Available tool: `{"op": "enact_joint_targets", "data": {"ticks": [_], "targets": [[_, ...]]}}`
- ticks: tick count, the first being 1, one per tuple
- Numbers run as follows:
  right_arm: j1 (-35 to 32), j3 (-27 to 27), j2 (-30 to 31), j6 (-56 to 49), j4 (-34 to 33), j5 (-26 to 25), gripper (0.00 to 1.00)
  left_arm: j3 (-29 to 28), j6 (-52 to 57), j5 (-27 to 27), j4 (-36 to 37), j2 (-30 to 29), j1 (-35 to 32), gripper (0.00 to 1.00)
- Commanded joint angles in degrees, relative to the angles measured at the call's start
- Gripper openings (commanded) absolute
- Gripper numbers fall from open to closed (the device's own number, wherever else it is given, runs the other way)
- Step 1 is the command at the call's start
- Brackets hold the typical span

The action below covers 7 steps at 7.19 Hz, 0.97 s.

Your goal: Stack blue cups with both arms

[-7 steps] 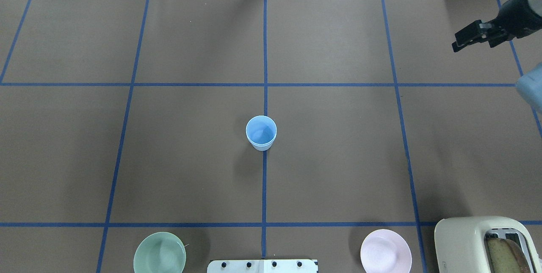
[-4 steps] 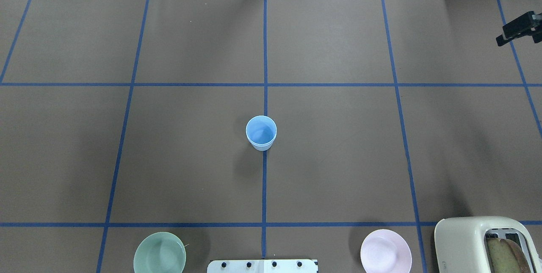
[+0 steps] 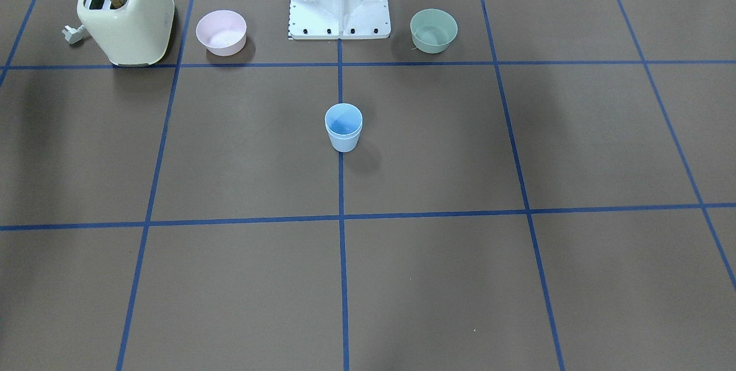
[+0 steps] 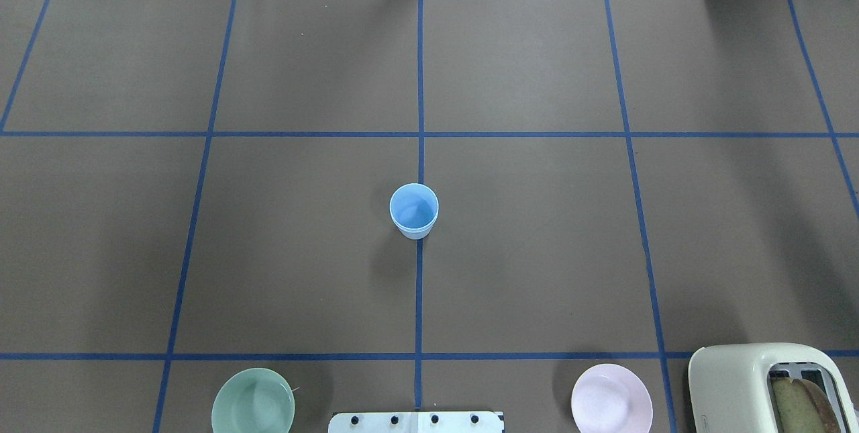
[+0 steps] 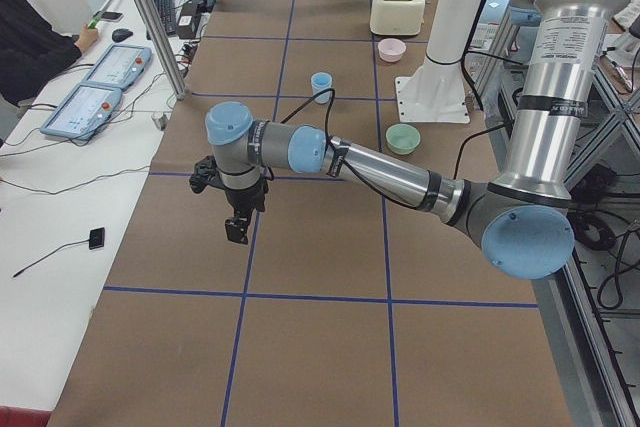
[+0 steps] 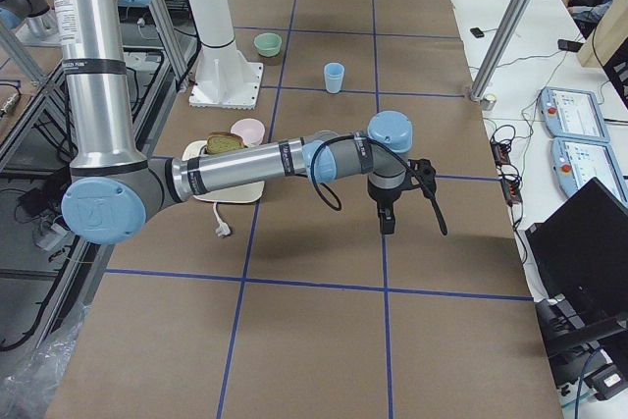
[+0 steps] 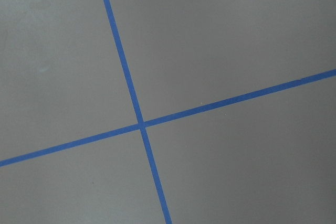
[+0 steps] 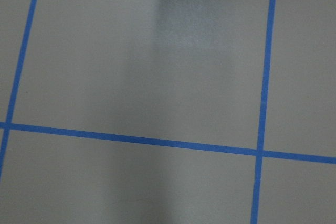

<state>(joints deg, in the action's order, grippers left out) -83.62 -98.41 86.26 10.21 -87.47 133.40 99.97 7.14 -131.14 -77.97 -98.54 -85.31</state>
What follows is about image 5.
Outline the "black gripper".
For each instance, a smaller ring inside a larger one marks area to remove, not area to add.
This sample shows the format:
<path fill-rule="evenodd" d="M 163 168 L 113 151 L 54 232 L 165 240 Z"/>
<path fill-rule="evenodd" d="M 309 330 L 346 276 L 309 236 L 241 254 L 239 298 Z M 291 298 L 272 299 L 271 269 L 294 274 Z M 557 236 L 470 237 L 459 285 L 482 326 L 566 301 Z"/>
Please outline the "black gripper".
<path fill-rule="evenodd" d="M 245 189 L 225 189 L 225 196 L 233 209 L 233 216 L 225 220 L 227 239 L 238 244 L 248 243 L 248 230 L 255 211 L 265 211 L 268 183 L 257 181 Z"/>

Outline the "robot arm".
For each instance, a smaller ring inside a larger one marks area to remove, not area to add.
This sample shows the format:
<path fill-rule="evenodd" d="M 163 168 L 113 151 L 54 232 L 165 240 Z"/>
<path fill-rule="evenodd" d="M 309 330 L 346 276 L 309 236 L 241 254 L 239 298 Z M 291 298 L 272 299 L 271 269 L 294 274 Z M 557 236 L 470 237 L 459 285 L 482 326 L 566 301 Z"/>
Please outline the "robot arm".
<path fill-rule="evenodd" d="M 513 0 L 540 17 L 504 160 L 485 179 L 448 177 L 332 135 L 327 128 L 254 117 L 240 102 L 204 120 L 212 153 L 205 183 L 232 207 L 230 241 L 243 243 L 264 210 L 270 168 L 361 183 L 467 236 L 486 261 L 521 279 L 566 265 L 575 240 L 566 176 L 605 34 L 630 0 Z"/>

